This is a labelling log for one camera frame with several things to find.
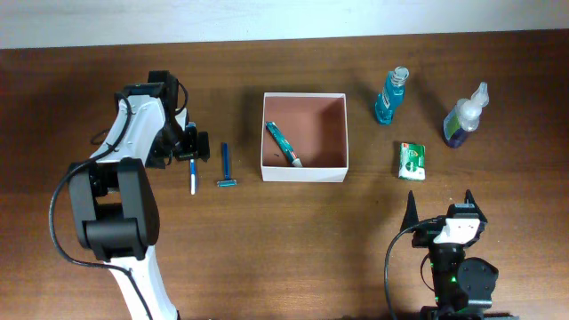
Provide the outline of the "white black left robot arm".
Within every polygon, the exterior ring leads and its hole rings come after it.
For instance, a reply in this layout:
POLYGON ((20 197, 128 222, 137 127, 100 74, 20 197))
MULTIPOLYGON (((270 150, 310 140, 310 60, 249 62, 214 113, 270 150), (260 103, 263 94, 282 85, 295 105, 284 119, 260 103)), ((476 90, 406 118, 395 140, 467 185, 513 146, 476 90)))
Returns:
POLYGON ((68 184, 78 242, 93 268, 111 272, 134 319, 177 319, 156 258, 159 211, 147 168, 172 159, 207 161, 207 132, 188 119, 178 98, 186 89, 167 70, 115 95, 116 120, 99 148, 72 164, 68 184))

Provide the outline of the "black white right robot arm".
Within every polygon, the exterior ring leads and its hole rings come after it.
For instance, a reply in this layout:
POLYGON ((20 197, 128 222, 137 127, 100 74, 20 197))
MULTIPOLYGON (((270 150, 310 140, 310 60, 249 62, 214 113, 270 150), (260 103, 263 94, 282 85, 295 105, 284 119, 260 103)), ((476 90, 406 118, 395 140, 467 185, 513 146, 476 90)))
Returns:
POLYGON ((445 215, 420 221, 415 199, 408 195, 401 234, 413 235, 412 247, 426 248, 436 305, 425 306, 421 319, 514 319, 508 313, 488 314, 493 305, 499 270, 481 258, 466 256, 488 223, 467 190, 462 203, 451 204, 445 215))

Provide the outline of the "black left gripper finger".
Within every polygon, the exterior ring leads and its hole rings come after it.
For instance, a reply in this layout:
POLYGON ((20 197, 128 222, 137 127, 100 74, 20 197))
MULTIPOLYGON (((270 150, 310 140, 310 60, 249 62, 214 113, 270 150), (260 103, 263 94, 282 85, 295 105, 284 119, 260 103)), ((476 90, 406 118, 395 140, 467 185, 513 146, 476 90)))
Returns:
POLYGON ((175 158, 178 161, 189 161, 197 158, 197 129, 194 125, 187 125, 181 139, 175 145, 175 158))
POLYGON ((210 144, 208 132, 199 132, 196 139, 197 155, 202 161, 208 161, 210 158, 210 144))

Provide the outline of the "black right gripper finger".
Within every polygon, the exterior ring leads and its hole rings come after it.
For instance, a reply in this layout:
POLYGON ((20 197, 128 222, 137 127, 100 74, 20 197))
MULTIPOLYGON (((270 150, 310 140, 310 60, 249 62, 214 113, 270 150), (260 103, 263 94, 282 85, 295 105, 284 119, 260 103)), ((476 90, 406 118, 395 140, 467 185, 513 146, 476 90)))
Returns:
POLYGON ((405 215, 402 220, 400 231, 405 233, 413 232, 418 224, 419 216, 417 213, 415 197, 413 192, 410 190, 407 196, 405 215))
POLYGON ((467 189, 465 192, 464 205, 467 208, 471 208, 471 209, 477 208, 477 203, 476 203, 475 198, 473 197, 473 194, 472 194, 470 189, 467 189))

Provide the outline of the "blue disposable razor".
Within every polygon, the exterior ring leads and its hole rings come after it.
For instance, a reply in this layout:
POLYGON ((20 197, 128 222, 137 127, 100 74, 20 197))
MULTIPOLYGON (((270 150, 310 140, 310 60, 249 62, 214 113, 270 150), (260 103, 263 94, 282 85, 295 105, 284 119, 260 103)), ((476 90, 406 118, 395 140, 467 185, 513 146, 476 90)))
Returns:
POLYGON ((224 179, 218 181, 217 186, 219 188, 234 187, 237 184, 237 182, 236 180, 231 178, 229 150, 228 150, 228 144, 226 142, 221 143, 221 156, 222 156, 224 179))

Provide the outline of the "blue white toothbrush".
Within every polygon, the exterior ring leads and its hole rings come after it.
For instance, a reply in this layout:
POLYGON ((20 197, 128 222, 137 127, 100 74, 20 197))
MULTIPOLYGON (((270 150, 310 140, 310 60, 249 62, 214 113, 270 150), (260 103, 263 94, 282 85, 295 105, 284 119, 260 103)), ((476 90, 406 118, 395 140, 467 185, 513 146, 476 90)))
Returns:
MULTIPOLYGON (((187 128, 195 128, 196 124, 194 122, 189 122, 187 128)), ((190 194, 194 196, 196 194, 196 162, 195 159, 191 158, 189 160, 190 168, 190 194)))

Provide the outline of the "teal white toothpaste tube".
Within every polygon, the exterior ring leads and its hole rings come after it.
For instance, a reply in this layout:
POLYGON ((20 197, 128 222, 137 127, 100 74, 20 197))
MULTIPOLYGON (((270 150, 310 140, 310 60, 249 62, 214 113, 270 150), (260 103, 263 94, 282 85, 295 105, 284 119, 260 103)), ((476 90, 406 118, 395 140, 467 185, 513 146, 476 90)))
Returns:
POLYGON ((275 140, 276 144, 279 146, 281 151, 284 153, 285 158, 287 159, 288 163, 292 167, 302 168, 303 165, 301 160, 296 155, 295 151, 293 150, 292 145, 287 140, 287 138, 282 134, 280 129, 277 127, 275 122, 266 122, 265 127, 268 132, 271 134, 273 139, 275 140))

